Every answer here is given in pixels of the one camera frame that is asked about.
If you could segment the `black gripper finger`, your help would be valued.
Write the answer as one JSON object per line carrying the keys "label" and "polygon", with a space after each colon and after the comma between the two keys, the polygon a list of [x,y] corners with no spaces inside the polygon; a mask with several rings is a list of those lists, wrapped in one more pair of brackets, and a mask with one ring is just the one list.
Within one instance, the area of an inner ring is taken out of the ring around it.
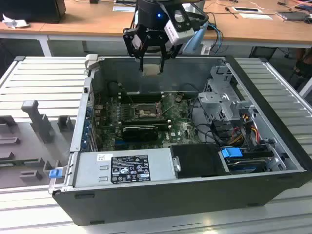
{"label": "black gripper finger", "polygon": [[123,39],[130,57],[140,61],[139,70],[143,71],[144,55],[147,51],[147,33],[145,27],[123,29]]}
{"label": "black gripper finger", "polygon": [[182,47],[182,44],[172,45],[172,47],[167,51],[165,44],[166,44],[165,39],[159,39],[158,40],[158,46],[159,46],[159,50],[161,53],[161,60],[160,60],[160,72],[161,73],[163,73],[163,71],[164,71],[165,61],[168,59],[174,59],[178,55],[178,53]]}

